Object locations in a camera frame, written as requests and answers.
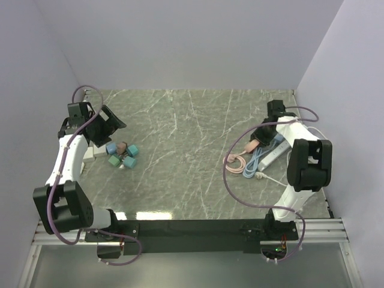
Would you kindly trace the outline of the blue long power strip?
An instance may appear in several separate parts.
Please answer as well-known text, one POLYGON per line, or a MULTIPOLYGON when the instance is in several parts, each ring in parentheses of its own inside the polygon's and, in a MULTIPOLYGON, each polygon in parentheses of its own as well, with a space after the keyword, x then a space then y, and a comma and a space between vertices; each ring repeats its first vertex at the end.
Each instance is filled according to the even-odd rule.
POLYGON ((279 146, 284 141, 285 141, 285 138, 282 135, 276 134, 269 146, 269 150, 273 151, 275 147, 279 146))

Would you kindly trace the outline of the pink round power strip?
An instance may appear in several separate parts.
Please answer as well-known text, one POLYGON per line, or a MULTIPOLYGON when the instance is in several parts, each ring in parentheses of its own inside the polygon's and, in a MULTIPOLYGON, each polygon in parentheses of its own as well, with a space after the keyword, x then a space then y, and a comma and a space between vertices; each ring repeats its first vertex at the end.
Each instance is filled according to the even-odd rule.
POLYGON ((244 146, 244 151, 248 154, 252 154, 254 150, 259 146, 260 142, 256 139, 249 141, 245 146, 244 146))

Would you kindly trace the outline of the white power strip coloured sockets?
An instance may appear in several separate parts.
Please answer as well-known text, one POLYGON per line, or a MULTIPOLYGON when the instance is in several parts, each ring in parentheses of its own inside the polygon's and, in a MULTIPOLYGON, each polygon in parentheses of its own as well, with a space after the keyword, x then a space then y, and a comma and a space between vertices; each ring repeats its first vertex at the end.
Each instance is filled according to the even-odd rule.
POLYGON ((264 171, 268 166, 270 166, 277 158, 283 155, 287 150, 290 149, 290 145, 288 141, 281 142, 276 148, 274 148, 271 152, 269 152, 266 157, 264 157, 259 165, 258 171, 264 171))

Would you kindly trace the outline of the blue plug adapter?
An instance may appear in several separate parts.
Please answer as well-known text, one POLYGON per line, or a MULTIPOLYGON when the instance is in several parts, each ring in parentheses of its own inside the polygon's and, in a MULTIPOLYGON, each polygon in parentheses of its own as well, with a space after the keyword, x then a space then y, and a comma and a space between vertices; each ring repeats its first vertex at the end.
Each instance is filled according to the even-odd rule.
POLYGON ((115 142, 111 142, 111 143, 108 143, 106 145, 106 152, 109 154, 109 155, 113 155, 117 152, 117 145, 115 142))

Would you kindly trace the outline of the pink brown charger plug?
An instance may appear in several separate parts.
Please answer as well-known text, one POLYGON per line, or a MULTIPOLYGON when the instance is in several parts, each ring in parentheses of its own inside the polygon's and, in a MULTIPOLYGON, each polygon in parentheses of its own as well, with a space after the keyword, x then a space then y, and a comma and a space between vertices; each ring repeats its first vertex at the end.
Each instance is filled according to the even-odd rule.
POLYGON ((126 152, 127 150, 127 143, 125 142, 119 142, 116 144, 116 153, 119 154, 119 155, 122 155, 126 152))

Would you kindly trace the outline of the white square charger plug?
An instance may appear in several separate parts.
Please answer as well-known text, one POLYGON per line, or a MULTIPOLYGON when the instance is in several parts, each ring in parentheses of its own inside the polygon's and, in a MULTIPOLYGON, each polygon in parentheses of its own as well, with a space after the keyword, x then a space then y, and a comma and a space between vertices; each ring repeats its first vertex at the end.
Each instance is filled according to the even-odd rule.
POLYGON ((96 158, 107 155, 106 145, 97 147, 89 146, 83 156, 84 163, 93 162, 96 158))

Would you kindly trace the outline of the green plug adapter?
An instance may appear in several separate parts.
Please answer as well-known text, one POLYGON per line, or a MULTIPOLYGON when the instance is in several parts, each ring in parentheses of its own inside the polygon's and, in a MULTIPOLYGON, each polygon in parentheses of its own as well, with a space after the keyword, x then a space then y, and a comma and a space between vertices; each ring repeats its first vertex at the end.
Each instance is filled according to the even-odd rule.
POLYGON ((121 158, 118 154, 113 154, 110 156, 108 162, 113 166, 113 167, 119 167, 121 165, 121 158))

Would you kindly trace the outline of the green charger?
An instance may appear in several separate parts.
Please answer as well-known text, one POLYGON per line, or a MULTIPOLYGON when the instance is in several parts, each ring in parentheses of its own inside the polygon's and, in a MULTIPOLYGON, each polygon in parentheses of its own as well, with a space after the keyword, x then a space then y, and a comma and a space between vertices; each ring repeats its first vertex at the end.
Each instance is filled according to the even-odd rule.
POLYGON ((137 160, 131 156, 126 156, 122 162, 123 166, 133 169, 136 166, 137 160))

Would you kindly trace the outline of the teal dual USB charger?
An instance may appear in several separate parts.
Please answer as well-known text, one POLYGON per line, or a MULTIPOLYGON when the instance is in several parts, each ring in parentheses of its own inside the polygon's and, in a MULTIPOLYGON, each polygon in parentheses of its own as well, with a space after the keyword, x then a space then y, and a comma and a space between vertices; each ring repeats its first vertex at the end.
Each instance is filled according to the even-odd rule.
POLYGON ((130 145, 126 148, 126 152, 130 157, 135 157, 139 153, 139 149, 136 145, 130 145))

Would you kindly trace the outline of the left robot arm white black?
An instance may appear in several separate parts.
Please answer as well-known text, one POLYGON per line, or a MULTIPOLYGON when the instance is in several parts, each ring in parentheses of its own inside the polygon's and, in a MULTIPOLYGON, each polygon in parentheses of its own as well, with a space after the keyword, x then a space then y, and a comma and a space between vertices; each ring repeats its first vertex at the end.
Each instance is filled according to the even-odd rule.
POLYGON ((123 123, 105 104, 104 119, 89 102, 70 103, 68 117, 58 131, 59 152, 53 172, 45 185, 36 188, 33 200, 46 232, 66 233, 77 229, 98 229, 106 241, 120 233, 115 213, 111 209, 95 208, 79 184, 83 158, 93 143, 97 147, 111 140, 111 135, 123 123))

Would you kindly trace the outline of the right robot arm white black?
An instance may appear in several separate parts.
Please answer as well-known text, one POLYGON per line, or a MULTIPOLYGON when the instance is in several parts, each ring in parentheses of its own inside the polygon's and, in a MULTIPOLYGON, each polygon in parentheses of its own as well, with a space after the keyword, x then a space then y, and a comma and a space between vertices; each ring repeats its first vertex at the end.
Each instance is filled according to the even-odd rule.
POLYGON ((275 207, 268 211, 263 232, 269 239, 279 239, 283 234, 297 239, 296 212, 331 181, 332 143, 312 134, 295 113, 286 110, 281 100, 268 102, 267 112, 245 150, 252 153, 258 147, 266 147, 278 134, 292 150, 287 165, 288 185, 275 207))

